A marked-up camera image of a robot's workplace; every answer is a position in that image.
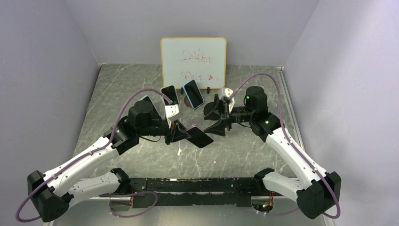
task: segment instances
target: black cable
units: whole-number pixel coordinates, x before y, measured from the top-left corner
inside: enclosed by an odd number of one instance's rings
[[[243,126],[243,127],[251,128],[250,126],[243,125],[243,124],[241,124],[239,122],[237,122],[237,124],[239,124],[240,126]]]
[[[158,141],[161,140],[161,136],[160,136],[160,138],[159,138],[158,140],[151,140],[151,139],[148,139],[148,138],[145,138],[145,137],[142,137],[142,136],[140,136],[140,138],[141,138],[141,139],[144,139],[144,140],[148,140],[148,141],[150,141],[150,142],[158,142]]]

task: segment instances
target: phone screen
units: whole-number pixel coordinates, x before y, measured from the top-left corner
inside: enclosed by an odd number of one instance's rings
[[[186,129],[186,132],[191,135],[191,138],[187,140],[199,148],[203,148],[213,142],[213,139],[197,126],[190,126]]]
[[[204,103],[204,98],[202,98],[200,89],[198,88],[195,80],[191,80],[190,82],[185,84],[184,91],[193,109],[198,108],[201,104]]]
[[[165,94],[170,100],[174,102],[173,105],[179,104],[179,99],[177,98],[176,89],[174,86],[168,86],[161,88],[161,93]],[[165,99],[163,99],[165,105],[170,105]]]

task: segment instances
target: gray marble table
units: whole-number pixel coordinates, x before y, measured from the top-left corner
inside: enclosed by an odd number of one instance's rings
[[[274,67],[265,66],[227,66],[226,87],[235,89],[249,75],[257,72],[268,72],[281,83]],[[245,90],[257,85],[265,90],[268,96],[269,110],[278,114],[278,98],[274,83],[266,76],[258,76],[250,80],[236,97],[236,106],[243,105]],[[162,87],[162,69],[160,65],[103,65],[87,109],[86,118],[80,132],[80,137],[74,155],[85,150],[95,142],[114,123],[116,116],[127,98],[141,88]],[[210,94],[202,90],[205,103],[214,99],[217,90]],[[161,97],[153,92],[144,92],[134,99],[128,108],[140,97],[148,95],[161,116],[164,117]],[[181,102],[183,125],[198,125],[205,129],[214,121],[203,119],[203,107],[193,110],[182,103],[184,95],[178,96]],[[293,133],[293,122],[290,120],[286,103],[284,107],[284,122]],[[125,152],[122,156],[111,160],[94,170],[88,177],[100,176],[112,168],[121,167],[130,177],[137,178],[195,178],[195,177],[253,177],[267,167],[273,168],[287,177],[294,173],[284,160],[262,140],[244,128],[233,124],[226,137],[210,134],[214,142],[205,148],[197,148],[190,142],[180,142],[166,145],[162,138],[157,143],[143,139],[140,144]]]

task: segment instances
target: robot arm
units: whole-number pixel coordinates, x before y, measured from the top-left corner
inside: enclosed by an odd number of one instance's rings
[[[165,110],[166,119],[162,120],[151,100],[142,99],[116,125],[116,133],[111,142],[112,128],[66,163],[44,174],[39,171],[31,173],[28,176],[29,194],[44,181],[50,180],[31,198],[41,219],[44,222],[55,220],[71,206],[101,194],[129,194],[130,178],[120,168],[96,178],[82,178],[104,162],[139,144],[140,136],[164,136],[167,145],[192,138],[178,121],[182,116],[178,105],[165,106]]]
[[[234,101],[229,100],[231,94],[231,89],[222,89],[221,99],[215,95],[214,102],[205,106],[204,119],[217,122],[204,131],[225,136],[225,128],[231,130],[232,123],[249,122],[252,132],[272,147],[297,176],[297,179],[288,178],[273,169],[264,169],[255,176],[262,181],[264,189],[295,201],[302,213],[311,219],[334,206],[332,195],[320,177],[327,181],[337,199],[340,195],[341,178],[336,172],[328,173],[319,166],[292,139],[288,130],[281,127],[280,119],[268,111],[264,90],[257,86],[247,88],[245,106],[242,107],[232,106]]]

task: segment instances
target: gray wall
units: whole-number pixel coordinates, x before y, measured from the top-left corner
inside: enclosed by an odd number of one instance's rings
[[[63,0],[0,6],[0,224],[19,225],[28,174],[72,157],[98,64]]]
[[[398,10],[321,0],[285,66],[307,152],[343,180],[338,226],[399,225]]]
[[[227,63],[284,65],[319,0],[65,0],[98,62],[160,64],[165,36],[224,36]]]

